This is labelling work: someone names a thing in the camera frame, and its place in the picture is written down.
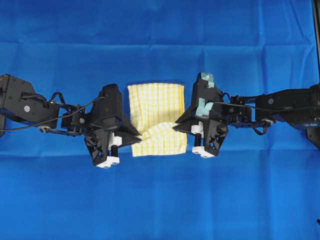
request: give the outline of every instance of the yellow plaid fabric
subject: yellow plaid fabric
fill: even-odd
[[[187,135],[172,129],[185,112],[184,86],[147,83],[128,86],[131,122],[142,134],[133,144],[134,157],[183,154]]]

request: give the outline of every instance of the blue backdrop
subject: blue backdrop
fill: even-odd
[[[118,84],[212,73],[232,95],[319,82],[309,0],[0,0],[0,73],[85,104]],[[20,127],[8,122],[8,128]],[[275,124],[230,127],[219,157],[132,157],[93,167],[83,137],[0,139],[0,239],[319,239],[320,151]]]

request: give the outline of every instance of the wire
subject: wire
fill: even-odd
[[[224,96],[225,96],[225,95],[227,95],[227,97],[228,97],[229,101],[231,102],[231,98],[230,98],[230,95],[229,95],[229,93],[227,93],[227,92],[224,92],[224,93],[222,94],[222,98],[224,98]]]
[[[46,124],[46,123],[50,123],[52,121],[55,121],[55,120],[58,120],[58,119],[64,119],[64,118],[69,118],[71,117],[72,115],[80,112],[81,110],[87,108],[88,106],[90,106],[91,104],[93,104],[94,102],[96,102],[97,100],[99,99],[105,99],[106,97],[104,96],[99,96],[95,99],[93,99],[92,101],[90,101],[89,103],[87,103],[86,105],[80,107],[79,109],[77,109],[76,111],[70,113],[70,114],[67,114],[67,115],[62,115],[62,116],[57,116],[55,118],[52,118],[52,119],[49,119],[49,120],[45,120],[45,121],[40,121],[40,122],[36,122],[34,124],[31,124],[31,125],[28,125],[28,126],[23,126],[23,127],[18,127],[18,128],[11,128],[11,129],[0,129],[0,132],[14,132],[14,131],[19,131],[19,130],[24,130],[24,129],[29,129],[29,128],[32,128],[32,127],[36,127],[38,125],[42,125],[42,124]]]
[[[53,102],[53,101],[55,100],[55,98],[56,98],[57,95],[58,95],[59,98],[60,98],[60,102],[61,102],[62,104],[66,104],[65,99],[64,99],[64,95],[63,95],[61,92],[59,92],[59,91],[56,91],[54,94],[52,94],[52,97],[51,97],[51,99],[50,99],[50,102]]]
[[[250,109],[256,109],[260,111],[267,111],[267,112],[290,112],[290,111],[301,111],[301,110],[307,110],[307,109],[320,109],[320,106],[305,106],[300,108],[290,108],[290,109],[267,109],[267,108],[261,108],[256,106],[250,106],[250,105],[241,105],[241,104],[233,104],[233,103],[227,103],[222,101],[213,101],[214,104],[221,104],[221,105],[228,105],[228,106],[234,106],[234,107],[245,107]]]

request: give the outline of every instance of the black plastic part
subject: black plastic part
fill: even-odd
[[[0,129],[6,129],[6,117],[0,115]],[[5,131],[0,131],[0,138],[5,134]]]
[[[111,146],[111,156],[118,157],[118,147],[115,145]]]
[[[28,81],[4,74],[0,76],[0,114],[12,121],[33,124],[56,118],[60,107],[49,103],[37,94]],[[50,121],[46,127],[55,129],[58,120]]]
[[[197,133],[194,135],[194,146],[195,147],[201,146],[201,133]]]
[[[320,149],[320,127],[308,128],[306,130],[306,137]]]

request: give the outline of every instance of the screw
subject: screw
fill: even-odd
[[[23,109],[24,109],[24,111],[27,112],[27,113],[30,112],[30,107],[29,107],[29,106],[24,106]]]

